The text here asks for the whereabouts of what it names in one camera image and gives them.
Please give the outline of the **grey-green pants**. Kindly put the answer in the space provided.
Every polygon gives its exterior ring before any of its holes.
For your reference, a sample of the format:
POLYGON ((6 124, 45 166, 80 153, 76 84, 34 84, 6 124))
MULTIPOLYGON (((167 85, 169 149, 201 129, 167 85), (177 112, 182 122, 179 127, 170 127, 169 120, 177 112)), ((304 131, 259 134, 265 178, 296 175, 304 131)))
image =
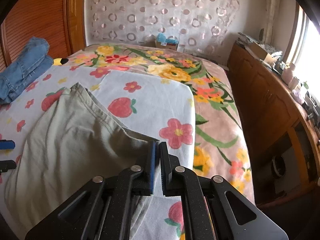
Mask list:
POLYGON ((151 137, 127 128, 76 83, 63 90, 27 135, 4 201, 27 232, 95 176, 118 175, 147 153, 151 137))

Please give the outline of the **floral pink blanket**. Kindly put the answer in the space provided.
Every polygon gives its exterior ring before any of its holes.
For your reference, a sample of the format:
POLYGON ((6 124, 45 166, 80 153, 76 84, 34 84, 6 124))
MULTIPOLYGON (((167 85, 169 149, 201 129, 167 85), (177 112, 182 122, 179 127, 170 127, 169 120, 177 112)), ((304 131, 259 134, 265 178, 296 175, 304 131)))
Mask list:
POLYGON ((159 76, 162 84, 178 81, 192 93, 195 107, 193 170, 203 177, 219 174, 254 201, 252 170, 238 109, 225 71, 217 64, 170 49, 124 44, 95 44, 69 56, 77 66, 135 69, 159 76))

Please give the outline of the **folded blue jeans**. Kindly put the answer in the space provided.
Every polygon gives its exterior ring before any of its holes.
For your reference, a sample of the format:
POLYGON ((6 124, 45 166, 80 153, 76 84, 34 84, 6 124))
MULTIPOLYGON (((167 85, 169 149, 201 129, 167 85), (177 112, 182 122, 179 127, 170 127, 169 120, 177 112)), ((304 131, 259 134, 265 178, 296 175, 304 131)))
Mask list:
POLYGON ((18 58, 1 72, 1 104, 12 103, 31 83, 52 65, 48 55, 49 43, 32 37, 23 47, 18 58))

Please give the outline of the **yellow plush toy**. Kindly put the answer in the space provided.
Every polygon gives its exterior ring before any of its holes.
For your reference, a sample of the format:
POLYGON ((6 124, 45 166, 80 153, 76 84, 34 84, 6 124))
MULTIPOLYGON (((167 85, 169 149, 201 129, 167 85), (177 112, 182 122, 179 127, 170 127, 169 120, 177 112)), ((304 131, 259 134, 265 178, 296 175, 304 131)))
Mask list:
POLYGON ((55 58, 53 65, 54 66, 62 66, 64 64, 68 63, 68 61, 69 61, 69 59, 67 59, 67 58, 55 58))

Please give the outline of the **brown wooden sideboard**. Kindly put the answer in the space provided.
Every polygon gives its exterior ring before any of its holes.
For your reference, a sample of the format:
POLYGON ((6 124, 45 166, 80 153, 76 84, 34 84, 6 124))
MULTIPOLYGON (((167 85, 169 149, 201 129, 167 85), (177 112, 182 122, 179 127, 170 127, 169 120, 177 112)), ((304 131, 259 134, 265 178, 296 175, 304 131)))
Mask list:
POLYGON ((318 134, 307 113, 271 70, 234 42, 227 66, 253 167, 257 206, 267 208, 297 199, 316 189, 319 178, 318 134), (276 191, 275 180, 260 181, 263 168, 288 152, 294 164, 294 187, 276 191))

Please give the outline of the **cardboard box with blue bag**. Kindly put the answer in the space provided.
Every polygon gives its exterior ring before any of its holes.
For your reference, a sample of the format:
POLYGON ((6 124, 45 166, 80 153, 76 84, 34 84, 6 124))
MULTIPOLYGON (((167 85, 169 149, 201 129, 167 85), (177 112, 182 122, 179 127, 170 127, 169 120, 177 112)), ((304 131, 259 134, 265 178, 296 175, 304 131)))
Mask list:
POLYGON ((176 51, 178 48, 178 40, 166 38, 163 33, 159 33, 155 39, 155 46, 156 48, 171 49, 176 51))

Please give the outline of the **open cardboard box on sideboard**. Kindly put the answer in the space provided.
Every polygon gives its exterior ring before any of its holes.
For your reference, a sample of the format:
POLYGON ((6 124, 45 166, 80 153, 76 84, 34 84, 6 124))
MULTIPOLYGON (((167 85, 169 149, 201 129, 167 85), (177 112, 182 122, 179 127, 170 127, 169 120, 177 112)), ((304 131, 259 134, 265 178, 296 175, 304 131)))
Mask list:
POLYGON ((277 59, 272 57, 265 49, 261 48, 259 44, 253 42, 247 47, 258 59, 265 61, 268 64, 276 63, 277 59))

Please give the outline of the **brown wooden wardrobe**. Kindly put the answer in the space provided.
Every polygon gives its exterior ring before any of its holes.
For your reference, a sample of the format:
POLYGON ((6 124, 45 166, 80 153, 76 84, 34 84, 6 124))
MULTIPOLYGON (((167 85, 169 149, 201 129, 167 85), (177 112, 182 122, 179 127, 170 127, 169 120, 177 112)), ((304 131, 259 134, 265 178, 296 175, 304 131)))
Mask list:
POLYGON ((85 0, 1 0, 1 70, 35 36, 49 43, 52 58, 85 48, 85 0))

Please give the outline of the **white circle-pattern curtain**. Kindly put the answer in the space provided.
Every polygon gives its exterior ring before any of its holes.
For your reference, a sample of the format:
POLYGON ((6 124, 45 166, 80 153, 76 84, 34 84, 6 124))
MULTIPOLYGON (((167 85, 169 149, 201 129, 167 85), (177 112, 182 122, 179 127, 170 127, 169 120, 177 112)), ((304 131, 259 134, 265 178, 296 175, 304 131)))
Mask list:
POLYGON ((85 0, 89 42, 147 45, 158 35, 180 49, 212 51, 224 42, 239 0, 85 0))

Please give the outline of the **window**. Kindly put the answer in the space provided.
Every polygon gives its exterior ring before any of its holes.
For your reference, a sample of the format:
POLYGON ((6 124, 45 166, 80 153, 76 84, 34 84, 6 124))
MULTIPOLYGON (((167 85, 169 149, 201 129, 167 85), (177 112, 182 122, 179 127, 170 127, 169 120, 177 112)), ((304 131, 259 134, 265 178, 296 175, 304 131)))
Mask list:
POLYGON ((308 91, 319 98, 319 32, 302 7, 298 7, 293 34, 286 62, 295 65, 293 75, 300 83, 306 83, 308 91))

